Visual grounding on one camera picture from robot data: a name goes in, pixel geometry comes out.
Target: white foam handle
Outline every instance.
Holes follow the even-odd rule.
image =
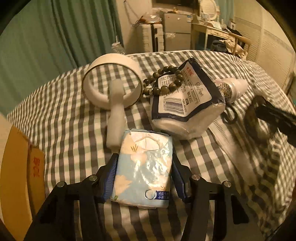
[[[123,106],[124,89],[119,79],[109,84],[110,117],[107,125],[106,146],[112,153],[119,153],[122,137],[125,130],[126,120]]]

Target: white suitcase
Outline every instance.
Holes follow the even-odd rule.
[[[163,25],[162,24],[153,24],[153,33],[152,39],[154,40],[153,51],[154,52],[163,52],[164,51],[164,40],[163,40]]]
[[[137,37],[138,37],[138,51],[140,53],[153,52],[151,25],[150,24],[138,25],[137,26]]]
[[[140,53],[164,51],[162,24],[140,24],[137,26],[138,50]]]

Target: metal screw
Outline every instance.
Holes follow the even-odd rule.
[[[230,181],[225,181],[224,183],[224,186],[226,186],[226,187],[231,187],[231,182]]]
[[[197,174],[194,174],[194,175],[191,176],[191,178],[192,178],[193,180],[198,181],[198,180],[200,179],[200,176],[197,175]]]
[[[60,181],[60,182],[57,183],[57,186],[59,188],[63,187],[64,185],[65,185],[65,182],[63,182],[63,181]]]
[[[97,179],[97,176],[96,175],[89,176],[89,180],[90,181],[95,181],[96,179]]]

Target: packaged toilet paper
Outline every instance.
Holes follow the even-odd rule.
[[[154,130],[179,139],[196,138],[225,110],[225,101],[196,59],[186,60],[179,70],[184,81],[176,91],[151,97],[151,121]],[[175,79],[175,74],[167,73],[154,87],[168,86]]]
[[[172,156],[173,142],[169,135],[126,130],[110,199],[140,208],[167,207]]]

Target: cardboard box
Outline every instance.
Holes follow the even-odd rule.
[[[43,152],[0,116],[0,218],[16,241],[45,198]]]

